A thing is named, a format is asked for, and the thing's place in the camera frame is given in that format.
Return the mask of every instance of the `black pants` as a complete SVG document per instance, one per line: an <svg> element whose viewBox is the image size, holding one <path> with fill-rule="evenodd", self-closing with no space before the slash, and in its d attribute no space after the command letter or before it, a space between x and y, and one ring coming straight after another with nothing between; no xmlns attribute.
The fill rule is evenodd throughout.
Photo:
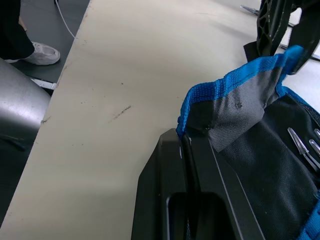
<svg viewBox="0 0 320 240"><path fill-rule="evenodd" d="M20 0L0 0L0 58L25 59L35 48L19 24Z"/></svg>

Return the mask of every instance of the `blue strap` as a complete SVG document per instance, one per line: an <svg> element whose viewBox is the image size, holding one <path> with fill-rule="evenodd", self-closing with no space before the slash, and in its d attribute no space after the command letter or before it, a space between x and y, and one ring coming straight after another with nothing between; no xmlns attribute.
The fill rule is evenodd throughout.
<svg viewBox="0 0 320 240"><path fill-rule="evenodd" d="M320 200L297 240L320 240Z"/></svg>
<svg viewBox="0 0 320 240"><path fill-rule="evenodd" d="M302 47L297 45L292 46L286 50L285 53L259 57L229 72L224 78L213 82L200 83L192 87L187 93L180 110L180 117L178 118L178 126L176 128L178 136L182 137L185 132L188 114L192 104L203 101L213 101L225 97L232 90L244 84L260 72L269 71L274 68L283 68L276 86L276 91L280 97L284 96L286 91L282 86L282 81L287 74L291 73L292 68L297 63L302 52Z"/></svg>

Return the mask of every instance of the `white sneaker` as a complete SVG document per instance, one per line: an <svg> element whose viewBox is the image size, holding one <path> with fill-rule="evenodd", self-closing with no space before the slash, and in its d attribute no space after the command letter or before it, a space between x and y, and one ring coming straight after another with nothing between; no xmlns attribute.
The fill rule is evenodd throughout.
<svg viewBox="0 0 320 240"><path fill-rule="evenodd" d="M60 59L60 52L48 45L32 42L34 52L23 59L24 61L35 65L50 65L55 64Z"/></svg>
<svg viewBox="0 0 320 240"><path fill-rule="evenodd" d="M6 59L4 61L7 62L8 64L14 64L14 63L18 62L19 60L20 59L17 59L17 60Z"/></svg>

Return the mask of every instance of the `workbench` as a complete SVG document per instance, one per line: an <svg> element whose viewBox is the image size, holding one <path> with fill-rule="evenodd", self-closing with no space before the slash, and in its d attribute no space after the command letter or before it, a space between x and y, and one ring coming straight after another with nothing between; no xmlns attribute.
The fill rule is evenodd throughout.
<svg viewBox="0 0 320 240"><path fill-rule="evenodd" d="M247 62L240 4L260 1L91 0L0 239L129 240L139 174L188 90ZM319 76L310 60L285 80L318 112Z"/></svg>

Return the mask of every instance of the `metal cylinder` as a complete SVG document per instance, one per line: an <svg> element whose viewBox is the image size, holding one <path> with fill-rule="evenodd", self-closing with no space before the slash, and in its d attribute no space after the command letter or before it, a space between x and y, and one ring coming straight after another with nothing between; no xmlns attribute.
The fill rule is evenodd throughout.
<svg viewBox="0 0 320 240"><path fill-rule="evenodd" d="M0 138L33 142L49 102L46 91L0 58Z"/></svg>

